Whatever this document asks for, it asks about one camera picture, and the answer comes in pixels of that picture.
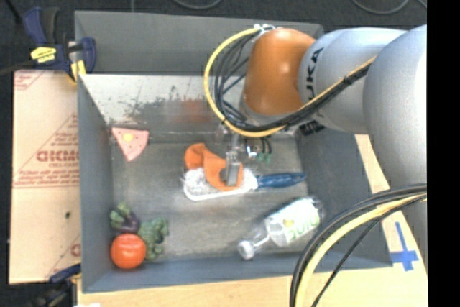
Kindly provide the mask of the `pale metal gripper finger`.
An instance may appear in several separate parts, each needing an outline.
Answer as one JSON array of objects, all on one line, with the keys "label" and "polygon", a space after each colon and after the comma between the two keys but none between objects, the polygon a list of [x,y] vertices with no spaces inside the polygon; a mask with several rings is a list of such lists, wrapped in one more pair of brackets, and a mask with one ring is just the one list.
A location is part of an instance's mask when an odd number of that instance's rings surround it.
[{"label": "pale metal gripper finger", "polygon": [[231,164],[232,164],[232,152],[228,151],[226,153],[226,157],[225,157],[225,166],[220,171],[220,179],[225,184],[227,184],[227,181],[228,181],[229,176],[230,176]]},{"label": "pale metal gripper finger", "polygon": [[229,186],[232,188],[238,187],[241,179],[242,164],[240,162],[231,162],[229,166]]}]

